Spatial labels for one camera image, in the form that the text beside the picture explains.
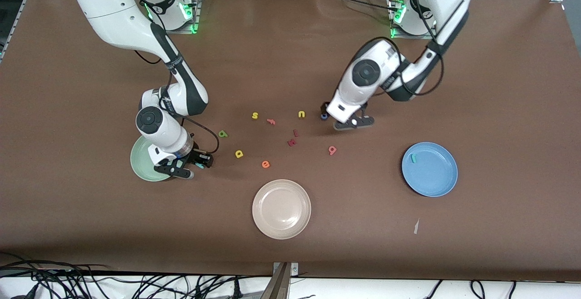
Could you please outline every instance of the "green led light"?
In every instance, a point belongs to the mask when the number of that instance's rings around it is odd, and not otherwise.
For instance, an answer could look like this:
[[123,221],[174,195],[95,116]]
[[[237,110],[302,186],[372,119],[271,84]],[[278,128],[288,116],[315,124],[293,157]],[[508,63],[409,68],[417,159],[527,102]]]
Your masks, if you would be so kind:
[[186,11],[187,7],[180,3],[180,9],[182,10],[183,17],[187,20],[191,17],[192,13],[190,11]]
[[395,21],[396,23],[398,23],[398,24],[400,24],[400,23],[401,23],[401,20],[403,19],[403,15],[405,14],[405,11],[407,11],[407,10],[405,9],[405,5],[402,5],[402,6],[401,6],[401,9],[399,9],[399,10],[398,10],[398,12],[400,12],[400,14],[396,14],[396,16],[395,16],[395,18],[394,18],[394,21]]
[[198,25],[199,25],[199,24],[196,22],[195,24],[192,24],[192,25],[189,27],[189,30],[192,32],[192,34],[197,34],[197,27],[198,27]]
[[149,7],[147,5],[145,6],[145,10],[147,10],[147,16],[149,16],[149,19],[153,20],[153,17],[151,16],[151,11],[149,11]]

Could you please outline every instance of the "brown table surface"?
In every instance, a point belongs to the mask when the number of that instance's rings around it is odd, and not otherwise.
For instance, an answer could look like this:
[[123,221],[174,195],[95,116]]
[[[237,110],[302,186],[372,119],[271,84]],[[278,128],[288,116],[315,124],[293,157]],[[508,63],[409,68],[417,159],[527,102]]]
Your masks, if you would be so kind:
[[[373,98],[376,124],[340,133],[319,106],[357,49],[389,34],[384,10],[206,0],[199,33],[172,39],[210,96],[196,120],[230,136],[193,180],[149,183],[129,152],[138,99],[166,68],[101,41],[75,0],[28,0],[0,65],[0,249],[142,272],[269,274],[289,260],[307,276],[581,279],[581,61],[564,12],[547,0],[473,0],[470,11],[436,92]],[[412,60],[425,44],[397,42]],[[444,197],[401,176],[403,153],[423,141],[458,163]],[[274,179],[311,198],[290,240],[251,216]]]

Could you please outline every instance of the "black cable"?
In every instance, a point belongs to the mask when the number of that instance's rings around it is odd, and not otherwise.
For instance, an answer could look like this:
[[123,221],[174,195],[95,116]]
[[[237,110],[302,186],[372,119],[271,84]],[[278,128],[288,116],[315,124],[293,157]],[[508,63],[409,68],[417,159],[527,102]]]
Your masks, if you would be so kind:
[[[423,25],[426,27],[426,29],[428,30],[428,33],[430,34],[430,37],[432,37],[432,41],[434,43],[436,43],[436,36],[433,34],[432,32],[432,28],[430,28],[430,26],[428,26],[428,22],[426,21],[426,18],[423,16],[423,11],[422,11],[422,6],[418,5],[418,9],[419,9],[419,17],[423,22]],[[401,63],[401,54],[399,52],[398,47],[395,45],[396,50],[398,51],[398,55],[400,55],[400,63]],[[434,90],[436,90],[440,84],[442,84],[442,80],[444,79],[444,57],[442,57],[442,55],[440,53],[436,53],[436,55],[438,56],[438,59],[440,60],[440,77],[438,78],[438,81],[436,82],[436,84],[427,92],[423,92],[423,93],[416,93],[413,90],[409,89],[407,87],[407,85],[405,84],[405,82],[403,82],[403,80],[401,80],[401,85],[403,86],[403,88],[410,94],[414,95],[414,96],[425,96],[427,94],[430,94],[431,92],[433,92]]]
[[186,285],[185,291],[189,292],[189,281],[187,280],[187,278],[184,278],[184,280],[185,280],[185,285]]
[[38,290],[38,286],[40,285],[40,282],[35,284],[30,291],[25,295],[24,299],[34,299],[35,295],[36,295],[36,291]]
[[[155,10],[152,9],[151,11],[153,11],[153,13],[155,13],[155,15],[158,16],[158,19],[162,23],[163,30],[166,30],[166,26],[163,24],[163,20],[162,20],[161,16],[159,16],[159,14]],[[215,152],[218,151],[218,148],[220,148],[220,138],[218,137],[217,134],[215,134],[212,130],[208,129],[207,127],[203,126],[202,124],[197,123],[196,121],[190,119],[189,117],[185,117],[185,116],[183,116],[183,115],[181,115],[181,114],[179,114],[179,113],[177,113],[175,111],[170,111],[170,110],[162,107],[162,98],[165,97],[165,96],[168,96],[167,90],[168,90],[171,82],[172,82],[172,72],[170,71],[170,78],[169,78],[169,80],[167,82],[167,86],[166,86],[165,90],[163,91],[162,95],[159,98],[159,103],[158,103],[159,108],[162,109],[162,110],[164,110],[164,111],[166,111],[166,112],[168,112],[170,115],[177,115],[177,117],[180,117],[182,119],[186,119],[186,120],[190,121],[191,123],[197,125],[198,127],[201,127],[202,129],[208,131],[210,134],[212,134],[212,136],[214,136],[214,138],[216,138],[216,148],[214,150],[212,150],[211,152],[208,152],[208,154],[214,154]]]
[[514,289],[517,288],[517,281],[512,281],[512,287],[510,292],[508,293],[508,299],[512,299],[512,294],[514,293]]
[[142,283],[142,284],[147,284],[148,286],[153,286],[153,287],[157,287],[158,289],[162,289],[164,291],[170,291],[172,293],[176,293],[176,294],[182,294],[185,295],[186,293],[180,290],[176,290],[176,289],[172,289],[172,288],[168,288],[168,287],[164,287],[164,286],[160,286],[159,284],[155,284],[155,283],[151,283],[148,280],[143,280],[143,278],[139,281],[130,281],[130,280],[122,280],[119,278],[116,278],[115,276],[108,276],[106,278],[101,278],[99,280],[94,280],[94,281],[85,281],[88,283],[98,283],[98,282],[102,282],[104,280],[114,280],[115,282],[119,282],[119,283],[128,283],[128,284],[132,284],[132,283]]
[[[89,290],[87,283],[84,282],[84,279],[83,279],[83,284],[85,286],[85,289],[83,289],[83,287],[81,286],[81,277],[82,277],[81,272],[83,270],[81,270],[80,267],[81,266],[85,267],[85,268],[89,269],[89,271],[90,271],[90,269],[91,269],[90,266],[92,266],[94,264],[74,265],[74,264],[69,264],[66,262],[55,262],[52,260],[25,260],[21,256],[11,254],[11,253],[6,253],[3,251],[0,251],[0,254],[12,256],[14,258],[19,259],[19,261],[17,261],[17,262],[12,262],[12,263],[8,263],[8,264],[4,264],[3,266],[0,266],[0,270],[26,270],[26,271],[29,271],[31,274],[31,279],[37,281],[38,285],[49,290],[49,294],[50,294],[51,298],[53,297],[53,295],[56,295],[56,297],[58,297],[58,298],[60,298],[60,296],[58,295],[58,293],[54,292],[50,288],[50,285],[48,284],[48,282],[58,283],[63,288],[63,291],[65,292],[65,295],[67,295],[67,296],[80,297],[79,294],[77,293],[77,290],[76,290],[76,288],[78,287],[78,289],[81,292],[83,297],[85,297],[85,298],[92,297],[91,291]],[[77,279],[74,276],[67,277],[67,279],[65,281],[68,282],[68,284],[70,286],[70,287],[67,287],[64,284],[64,282],[58,278],[58,276],[55,276],[54,274],[50,273],[48,270],[40,270],[40,268],[35,267],[33,264],[36,264],[39,267],[40,267],[40,264],[66,266],[68,268],[72,268],[76,272],[76,274],[79,275],[79,278]]]
[[232,282],[236,278],[238,278],[238,280],[241,280],[241,279],[248,279],[248,278],[256,278],[256,276],[236,276],[234,278],[228,278],[226,280],[220,281],[220,282],[218,282],[218,283],[216,283],[216,284],[213,285],[214,286],[213,289],[211,287],[206,288],[205,289],[205,291],[206,291],[205,292],[205,295],[204,295],[204,297],[202,297],[202,299],[205,299],[205,297],[208,295],[208,293],[210,293],[210,292],[218,289],[218,287],[224,285],[225,283]]
[[187,297],[193,297],[195,299],[201,298],[201,294],[200,294],[200,288],[201,288],[201,286],[203,286],[207,282],[210,282],[213,279],[219,279],[219,278],[221,278],[221,276],[214,276],[212,278],[209,278],[208,280],[206,280],[202,284],[200,284],[200,280],[202,279],[202,276],[199,276],[197,278],[196,287],[193,288],[191,291],[188,291],[187,293],[184,293],[183,294],[183,297],[181,297],[181,299],[186,299]]
[[[139,3],[144,3],[145,4],[145,0],[139,0]],[[162,26],[165,30],[166,26],[164,26],[162,18],[160,18],[160,16],[158,15],[157,12],[155,12],[154,9],[151,9],[151,11],[153,11],[159,18],[160,22],[162,23]],[[162,59],[158,59],[157,61],[153,62],[153,61],[149,61],[148,59],[146,59],[145,57],[143,57],[143,55],[141,55],[138,51],[134,51],[137,55],[139,55],[139,57],[141,57],[141,59],[143,59],[145,62],[149,63],[149,64],[158,64],[162,61]]]
[[436,285],[434,286],[434,288],[432,289],[432,292],[430,292],[430,295],[428,295],[428,297],[425,297],[424,299],[432,299],[432,297],[436,293],[436,290],[438,290],[438,287],[440,286],[440,284],[442,284],[442,282],[444,282],[444,280],[438,281],[436,283]]
[[232,299],[240,299],[244,297],[242,291],[240,291],[240,282],[238,281],[238,277],[234,277],[234,292],[232,293]]
[[384,9],[390,10],[390,11],[398,11],[398,9],[397,8],[394,8],[394,7],[386,7],[384,5],[373,4],[373,3],[369,3],[369,2],[365,2],[365,1],[360,1],[360,0],[347,0],[347,1],[361,3],[361,4],[369,5],[371,7],[384,8]]
[[99,282],[97,282],[97,280],[95,279],[95,276],[93,276],[93,271],[91,270],[90,266],[87,266],[87,270],[89,270],[89,275],[91,276],[91,278],[93,279],[93,282],[95,282],[95,285],[97,286],[97,288],[99,289],[99,291],[101,291],[101,293],[103,293],[103,296],[106,299],[110,299],[107,294],[103,291],[102,287],[99,285]]
[[133,296],[131,297],[131,299],[139,299],[139,295],[141,293],[143,293],[148,287],[150,287],[152,285],[152,283],[155,283],[155,282],[161,280],[162,278],[164,278],[164,275],[152,276],[149,279],[149,282],[147,283],[147,286],[145,286],[145,287],[143,286],[143,283],[141,283],[139,285],[139,288],[137,288],[137,290],[135,291],[135,293],[133,293]]
[[[474,289],[474,283],[477,283],[480,286],[480,290],[482,291],[482,297],[479,296],[478,293],[476,293],[476,290]],[[482,282],[480,282],[479,280],[472,280],[472,281],[470,281],[470,290],[473,291],[474,295],[478,299],[486,299],[486,295],[484,293],[484,286],[482,285]]]
[[174,278],[172,280],[170,280],[170,282],[167,282],[166,284],[162,285],[161,287],[159,287],[159,289],[157,291],[155,291],[154,293],[152,293],[151,295],[148,295],[148,299],[153,299],[154,296],[158,293],[160,293],[162,291],[162,289],[166,289],[166,287],[168,287],[170,284],[176,282],[177,280],[184,278],[184,275],[180,275],[177,278]]
[[176,115],[176,116],[177,116],[177,117],[179,117],[179,118],[186,119],[186,120],[190,121],[191,123],[193,123],[193,124],[197,125],[198,127],[201,127],[202,129],[204,129],[204,130],[208,131],[208,132],[209,132],[209,133],[210,133],[212,136],[214,136],[214,138],[216,139],[216,148],[214,148],[214,150],[212,150],[211,152],[208,152],[208,154],[214,154],[214,153],[215,153],[215,152],[217,152],[217,151],[218,151],[218,149],[220,148],[220,138],[218,137],[218,135],[217,135],[217,134],[215,134],[215,133],[214,133],[212,130],[208,129],[208,128],[207,128],[207,127],[205,127],[204,125],[202,125],[202,124],[200,124],[200,123],[197,123],[196,121],[194,121],[194,120],[190,119],[189,117],[185,117],[185,116],[183,116],[183,115],[181,115],[181,114],[177,113],[176,111],[170,111],[169,109],[166,109],[166,108],[164,108],[164,107],[162,106],[162,99],[163,99],[164,97],[168,96],[167,90],[168,90],[168,88],[170,87],[170,83],[172,82],[172,76],[173,76],[173,74],[172,74],[172,72],[170,71],[170,78],[169,78],[169,79],[168,79],[168,81],[167,81],[167,85],[166,85],[166,87],[164,88],[164,90],[163,90],[163,92],[162,92],[162,95],[159,97],[159,102],[158,102],[158,106],[159,106],[159,108],[160,108],[160,109],[162,109],[162,110],[164,110],[164,111],[166,111],[166,112],[168,112],[170,115]]
[[11,278],[14,278],[16,276],[25,276],[25,275],[29,275],[29,274],[30,274],[30,272],[19,272],[19,273],[14,273],[14,274],[2,275],[2,276],[0,276],[0,279],[1,278],[4,278],[6,276],[9,276]]
[[210,292],[212,292],[212,286],[213,286],[213,285],[214,285],[214,284],[215,284],[215,283],[216,283],[218,280],[220,280],[220,278],[216,278],[216,279],[214,279],[214,280],[212,281],[212,283],[210,283],[210,285],[209,285],[209,286],[207,286],[207,287],[204,289],[204,291],[205,291],[205,292],[204,292],[204,294],[202,295],[202,299],[206,299],[206,297],[208,296],[208,294],[209,294]]
[[143,59],[145,62],[149,63],[149,64],[158,64],[162,61],[162,59],[158,59],[155,62],[149,61],[148,59],[146,59],[145,57],[143,57],[138,51],[134,51],[137,55],[139,55],[139,57],[141,57],[141,59]]

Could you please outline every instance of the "green plate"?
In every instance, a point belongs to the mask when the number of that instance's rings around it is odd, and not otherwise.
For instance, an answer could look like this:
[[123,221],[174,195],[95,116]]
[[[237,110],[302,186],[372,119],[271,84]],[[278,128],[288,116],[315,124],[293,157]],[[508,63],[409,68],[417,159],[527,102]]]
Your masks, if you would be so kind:
[[131,148],[131,168],[133,172],[145,181],[157,182],[168,179],[169,175],[156,172],[153,169],[153,162],[149,158],[147,151],[149,146],[151,146],[151,142],[141,136]]

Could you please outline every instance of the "plate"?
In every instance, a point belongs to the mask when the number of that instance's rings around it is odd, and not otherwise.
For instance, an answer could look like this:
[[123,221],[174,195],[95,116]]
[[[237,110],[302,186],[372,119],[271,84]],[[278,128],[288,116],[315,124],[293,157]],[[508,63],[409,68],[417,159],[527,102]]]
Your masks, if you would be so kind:
[[311,200],[298,183],[274,180],[256,193],[252,217],[259,230],[273,239],[297,236],[311,219]]
[[433,142],[411,146],[403,156],[401,171],[411,189],[427,197],[444,196],[458,181],[454,157],[446,148]]
[[153,162],[147,151],[149,146],[151,146],[151,142],[141,136],[131,148],[131,168],[133,172],[145,181],[157,182],[168,179],[169,175],[156,172],[153,169]]

